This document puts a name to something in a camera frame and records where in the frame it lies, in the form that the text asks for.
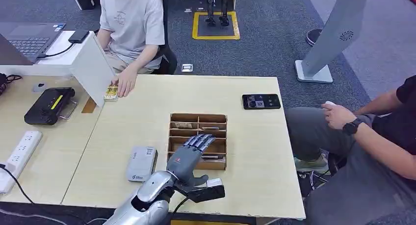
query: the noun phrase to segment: wooden table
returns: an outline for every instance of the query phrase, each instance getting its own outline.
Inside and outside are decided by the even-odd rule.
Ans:
[[[31,126],[24,115],[41,93],[32,92],[35,84],[47,87],[73,87],[78,107],[69,120],[59,120],[53,126]],[[36,203],[60,204],[91,136],[101,109],[81,114],[89,96],[76,79],[53,76],[24,76],[8,85],[0,96],[0,161],[5,162],[27,130],[38,130],[43,138],[35,149],[18,180]],[[15,185],[0,201],[28,202]]]
[[[105,104],[62,204],[118,207],[141,185],[125,176],[132,147],[157,148],[164,170],[170,114],[212,113],[228,117],[227,169],[194,173],[220,177],[226,196],[179,212],[304,218],[284,111],[244,110],[241,95],[255,93],[280,95],[277,79],[139,75],[127,98]],[[170,210],[182,199],[176,193]]]

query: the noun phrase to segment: laptop keyboard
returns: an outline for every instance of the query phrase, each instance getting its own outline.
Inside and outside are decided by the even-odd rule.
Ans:
[[[31,37],[27,40],[9,40],[9,42],[23,55],[36,55],[49,37]]]

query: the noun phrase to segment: gray pants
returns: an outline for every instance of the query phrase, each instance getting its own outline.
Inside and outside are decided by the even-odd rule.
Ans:
[[[371,126],[374,115],[358,118]],[[320,148],[340,156],[348,154],[346,166],[306,198],[308,224],[365,225],[415,205],[416,192],[365,152],[353,137],[329,128],[322,109],[289,109],[286,120],[296,158],[317,159]]]

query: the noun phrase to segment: robot legs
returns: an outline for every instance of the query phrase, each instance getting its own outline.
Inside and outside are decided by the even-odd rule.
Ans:
[[[227,6],[228,1],[227,0],[221,0],[221,16],[219,17],[219,20],[221,21],[222,26],[229,26],[230,22],[228,21],[227,16]],[[209,26],[215,26],[215,20],[214,20],[214,7],[215,7],[215,0],[207,0],[207,9],[208,9],[208,18],[205,19],[205,22],[208,23]]]

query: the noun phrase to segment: white power strip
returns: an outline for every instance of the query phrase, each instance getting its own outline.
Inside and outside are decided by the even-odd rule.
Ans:
[[[18,178],[30,156],[38,145],[42,133],[39,131],[26,131],[23,138],[20,140],[9,159],[6,162],[6,169],[8,169],[14,177]],[[8,193],[15,181],[4,170],[0,169],[0,193]]]

